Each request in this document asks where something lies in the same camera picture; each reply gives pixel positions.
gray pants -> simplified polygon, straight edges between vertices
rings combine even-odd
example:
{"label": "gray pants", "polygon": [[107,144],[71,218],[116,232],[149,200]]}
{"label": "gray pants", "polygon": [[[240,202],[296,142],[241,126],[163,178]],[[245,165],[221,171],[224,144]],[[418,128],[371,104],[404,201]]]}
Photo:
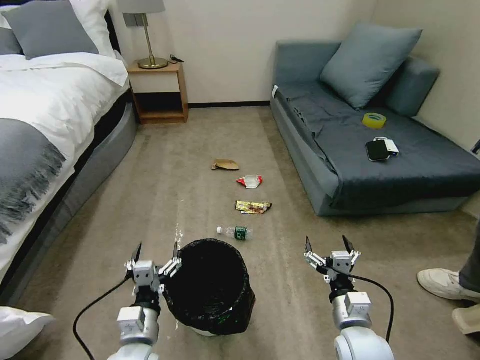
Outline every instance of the gray pants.
{"label": "gray pants", "polygon": [[476,224],[476,239],[473,251],[460,271],[460,285],[480,293],[480,221]]}

black phone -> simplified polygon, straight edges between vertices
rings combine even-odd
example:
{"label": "black phone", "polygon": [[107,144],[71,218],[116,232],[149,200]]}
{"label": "black phone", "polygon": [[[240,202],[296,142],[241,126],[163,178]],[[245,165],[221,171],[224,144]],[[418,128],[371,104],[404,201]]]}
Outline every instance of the black phone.
{"label": "black phone", "polygon": [[383,161],[390,158],[390,153],[384,140],[367,142],[366,153],[370,161]]}

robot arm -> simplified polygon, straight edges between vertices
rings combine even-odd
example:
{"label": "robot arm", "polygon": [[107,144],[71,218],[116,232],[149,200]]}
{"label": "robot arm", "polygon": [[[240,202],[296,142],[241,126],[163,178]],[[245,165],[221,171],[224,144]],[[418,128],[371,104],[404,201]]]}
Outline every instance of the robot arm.
{"label": "robot arm", "polygon": [[338,360],[394,360],[388,342],[370,328],[372,302],[366,292],[357,292],[350,277],[360,252],[355,251],[343,237],[346,251],[332,251],[330,256],[318,256],[306,238],[304,257],[306,262],[323,275],[330,285],[330,302],[333,305],[333,321],[340,335],[335,339]]}
{"label": "robot arm", "polygon": [[178,245],[175,242],[173,257],[164,266],[156,266],[151,260],[140,260],[132,256],[126,264],[127,276],[135,285],[133,294],[135,303],[122,307],[118,313],[117,323],[120,327],[120,344],[122,347],[109,360],[158,360],[152,353],[152,346],[159,337],[158,318],[160,316],[160,297],[169,279],[182,267]]}

lamp shade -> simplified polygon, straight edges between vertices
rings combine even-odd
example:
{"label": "lamp shade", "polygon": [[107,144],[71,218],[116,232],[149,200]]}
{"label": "lamp shade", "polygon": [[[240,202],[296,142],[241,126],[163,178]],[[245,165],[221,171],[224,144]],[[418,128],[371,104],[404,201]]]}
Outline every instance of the lamp shade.
{"label": "lamp shade", "polygon": [[118,9],[124,14],[163,13],[163,0],[116,0]]}

yellow tape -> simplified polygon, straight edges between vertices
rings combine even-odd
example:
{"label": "yellow tape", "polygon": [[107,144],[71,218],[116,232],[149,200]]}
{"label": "yellow tape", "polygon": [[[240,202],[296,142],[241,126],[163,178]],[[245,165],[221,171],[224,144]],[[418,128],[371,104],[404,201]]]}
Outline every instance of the yellow tape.
{"label": "yellow tape", "polygon": [[372,129],[381,129],[384,127],[387,118],[376,112],[367,112],[361,121],[363,125]]}

